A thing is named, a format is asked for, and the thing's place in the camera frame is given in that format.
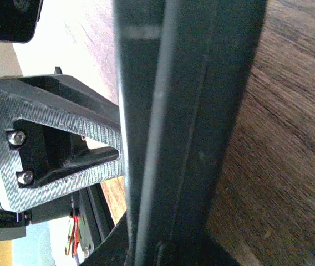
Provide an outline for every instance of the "silver screw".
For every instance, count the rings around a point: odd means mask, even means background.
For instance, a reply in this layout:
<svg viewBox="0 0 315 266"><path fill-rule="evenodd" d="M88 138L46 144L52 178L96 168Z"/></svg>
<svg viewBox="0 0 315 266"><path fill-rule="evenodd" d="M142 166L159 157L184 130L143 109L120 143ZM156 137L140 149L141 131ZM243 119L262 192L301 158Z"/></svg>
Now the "silver screw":
<svg viewBox="0 0 315 266"><path fill-rule="evenodd" d="M26 140L26 135L22 131L15 131L8 134L8 142L14 146L19 146Z"/></svg>
<svg viewBox="0 0 315 266"><path fill-rule="evenodd" d="M31 171L26 171L26 172L19 173L17 175L17 180L18 180L18 183L21 183L23 185L28 185L29 183L32 182L33 177L34 176Z"/></svg>

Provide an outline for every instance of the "screw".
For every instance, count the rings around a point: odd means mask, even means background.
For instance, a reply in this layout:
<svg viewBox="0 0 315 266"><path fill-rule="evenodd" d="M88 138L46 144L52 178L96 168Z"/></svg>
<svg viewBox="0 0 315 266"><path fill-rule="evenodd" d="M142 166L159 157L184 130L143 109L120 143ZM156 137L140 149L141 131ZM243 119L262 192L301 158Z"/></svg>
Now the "screw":
<svg viewBox="0 0 315 266"><path fill-rule="evenodd" d="M90 256L90 250L87 246L85 246L82 251L84 252L84 258L86 259L87 257Z"/></svg>
<svg viewBox="0 0 315 266"><path fill-rule="evenodd" d="M8 134L8 142L14 146L19 146L26 140L26 135L22 131L15 131Z"/></svg>
<svg viewBox="0 0 315 266"><path fill-rule="evenodd" d="M33 173L31 171L21 172L17 175L18 183L28 185L33 180Z"/></svg>

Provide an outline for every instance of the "textured plastic surface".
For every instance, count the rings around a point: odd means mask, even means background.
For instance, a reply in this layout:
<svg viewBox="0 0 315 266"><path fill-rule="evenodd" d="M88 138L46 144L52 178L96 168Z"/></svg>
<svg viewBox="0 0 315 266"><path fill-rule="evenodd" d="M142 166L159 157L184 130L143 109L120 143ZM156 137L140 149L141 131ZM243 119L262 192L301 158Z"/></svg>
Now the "textured plastic surface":
<svg viewBox="0 0 315 266"><path fill-rule="evenodd" d="M13 122L28 120L86 136L116 148L117 160L69 175L38 188L19 188L22 169L17 150L11 150L6 131ZM92 184L123 174L119 124L58 95L16 79L0 80L0 209L22 212Z"/></svg>

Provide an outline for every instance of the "metal frame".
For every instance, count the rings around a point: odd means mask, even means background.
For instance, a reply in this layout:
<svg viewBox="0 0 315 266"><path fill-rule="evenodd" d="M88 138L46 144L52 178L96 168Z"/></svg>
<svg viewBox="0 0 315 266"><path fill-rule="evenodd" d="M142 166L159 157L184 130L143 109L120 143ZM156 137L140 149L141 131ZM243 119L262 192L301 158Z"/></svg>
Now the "metal frame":
<svg viewBox="0 0 315 266"><path fill-rule="evenodd" d="M128 265L193 265L266 1L115 1Z"/></svg>

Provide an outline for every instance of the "wood grain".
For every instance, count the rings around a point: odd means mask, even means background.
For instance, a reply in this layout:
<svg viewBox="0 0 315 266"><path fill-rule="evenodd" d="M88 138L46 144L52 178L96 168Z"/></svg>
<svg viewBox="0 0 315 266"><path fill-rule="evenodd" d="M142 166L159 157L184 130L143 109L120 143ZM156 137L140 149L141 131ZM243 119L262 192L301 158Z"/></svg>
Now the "wood grain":
<svg viewBox="0 0 315 266"><path fill-rule="evenodd" d="M65 4L116 102L111 0ZM123 179L103 183L117 221ZM270 0L208 228L242 265L315 260L315 1Z"/></svg>

